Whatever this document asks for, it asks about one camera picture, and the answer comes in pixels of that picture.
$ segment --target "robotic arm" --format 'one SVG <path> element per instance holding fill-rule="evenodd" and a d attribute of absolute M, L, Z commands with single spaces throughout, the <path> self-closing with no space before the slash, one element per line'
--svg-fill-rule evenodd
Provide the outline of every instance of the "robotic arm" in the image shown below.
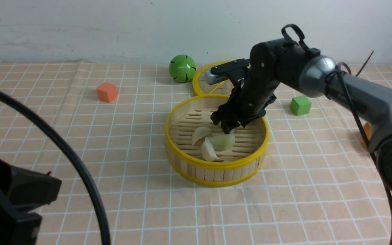
<path fill-rule="evenodd" d="M 296 32 L 298 43 L 286 28 Z M 229 133 L 263 117 L 265 108 L 275 101 L 273 92 L 281 82 L 311 98 L 326 96 L 349 110 L 351 99 L 358 116 L 372 125 L 368 150 L 378 154 L 378 172 L 392 191 L 392 89 L 345 72 L 337 76 L 341 72 L 338 65 L 320 50 L 308 48 L 299 27 L 290 24 L 281 32 L 283 38 L 253 46 L 250 59 L 228 62 L 206 72 L 207 84 L 230 79 L 234 85 L 228 102 L 212 114 L 213 123 L 221 123 L 224 133 Z"/>

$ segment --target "orange object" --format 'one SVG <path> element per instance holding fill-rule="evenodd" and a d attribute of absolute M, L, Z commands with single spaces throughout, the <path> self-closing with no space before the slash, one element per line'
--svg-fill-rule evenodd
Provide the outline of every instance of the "orange object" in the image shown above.
<path fill-rule="evenodd" d="M 98 93 L 98 99 L 105 102 L 112 102 L 117 98 L 118 90 L 114 84 L 109 82 L 104 82 L 98 88 L 96 88 L 96 92 Z"/>
<path fill-rule="evenodd" d="M 369 124 L 368 122 L 366 122 L 366 123 L 364 124 L 363 128 L 364 128 L 365 135 L 366 135 L 367 138 L 370 140 L 370 134 L 371 134 L 371 130 L 372 130 L 370 124 Z M 363 145 L 365 148 L 367 148 L 367 146 L 365 145 L 365 142 L 364 142 L 364 141 L 362 141 L 362 145 Z"/>

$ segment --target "black cable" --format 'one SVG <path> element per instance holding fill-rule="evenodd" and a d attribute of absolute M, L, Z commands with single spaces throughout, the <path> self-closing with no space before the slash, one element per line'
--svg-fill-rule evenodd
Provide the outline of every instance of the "black cable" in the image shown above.
<path fill-rule="evenodd" d="M 73 164 L 73 167 L 80 175 L 81 180 L 83 181 L 87 192 L 92 199 L 93 208 L 95 209 L 96 217 L 98 218 L 102 245 L 111 245 L 109 223 L 107 221 L 107 214 L 105 212 L 104 204 L 102 203 L 101 196 L 99 194 L 98 188 L 95 185 L 95 182 L 93 181 L 92 176 L 90 175 L 89 171 L 87 170 L 81 159 L 78 157 L 78 155 L 49 124 L 47 124 L 42 118 L 40 118 L 28 107 L 24 106 L 11 96 L 2 93 L 1 91 L 0 102 L 8 105 L 9 107 L 12 107 L 17 112 L 28 118 L 40 130 L 42 130 L 45 135 L 47 135 L 70 160 L 70 162 Z"/>
<path fill-rule="evenodd" d="M 341 85 L 341 87 L 342 87 L 342 89 L 343 89 L 343 92 L 344 92 L 346 98 L 347 98 L 347 102 L 348 102 L 348 104 L 349 104 L 350 111 L 352 112 L 353 118 L 355 119 L 356 126 L 358 126 L 359 132 L 361 133 L 361 136 L 362 136 L 362 139 L 363 139 L 364 142 L 365 142 L 365 145 L 368 146 L 368 145 L 369 145 L 369 139 L 367 138 L 367 135 L 365 134 L 364 128 L 362 127 L 361 121 L 360 121 L 359 116 L 358 116 L 358 112 L 357 112 L 357 110 L 356 110 L 356 108 L 355 108 L 355 105 L 353 104 L 353 101 L 352 101 L 352 98 L 351 98 L 351 96 L 350 96 L 349 90 L 347 89 L 347 86 L 346 86 L 346 84 L 345 84 L 345 82 L 344 82 L 343 76 L 344 76 L 345 74 L 346 74 L 345 71 L 342 71 L 342 70 L 340 70 L 339 67 L 337 67 L 337 70 L 334 71 L 334 72 L 332 72 L 332 73 L 329 74 L 328 76 L 332 76 L 332 77 L 333 77 L 334 75 L 336 75 L 336 76 L 338 77 L 338 79 L 339 79 L 339 81 L 340 81 L 340 85 Z M 373 163 L 374 163 L 375 166 L 376 166 L 376 155 L 375 155 L 373 152 L 369 152 L 369 154 L 370 154 L 370 157 L 371 157 L 372 160 L 373 160 Z M 387 196 L 387 199 L 388 199 L 389 208 L 390 208 L 390 213 L 391 213 L 391 234 L 390 234 L 390 241 L 389 241 L 389 244 L 392 245 L 392 195 L 391 195 L 390 190 L 389 190 L 385 185 L 384 185 L 384 189 L 385 189 L 385 193 L 386 193 L 386 196 Z"/>

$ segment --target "yellow steamer rim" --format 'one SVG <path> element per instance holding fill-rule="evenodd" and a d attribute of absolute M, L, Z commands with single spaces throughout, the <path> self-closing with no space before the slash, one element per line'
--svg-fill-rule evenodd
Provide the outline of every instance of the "yellow steamer rim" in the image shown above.
<path fill-rule="evenodd" d="M 192 80 L 193 92 L 195 96 L 209 95 L 209 94 L 223 94 L 230 95 L 233 88 L 232 83 L 229 80 L 220 82 L 215 85 L 208 85 L 205 83 L 205 71 L 216 65 L 222 65 L 229 61 L 214 62 L 200 68 Z"/>
<path fill-rule="evenodd" d="M 241 183 L 261 168 L 269 142 L 269 127 L 260 118 L 246 128 L 236 128 L 236 141 L 232 150 L 216 152 L 224 162 L 205 161 L 200 153 L 203 139 L 191 145 L 197 127 L 210 127 L 213 135 L 222 134 L 215 126 L 211 113 L 224 104 L 229 96 L 209 94 L 195 96 L 177 105 L 165 124 L 166 151 L 171 166 L 186 179 L 205 186 L 223 187 Z"/>

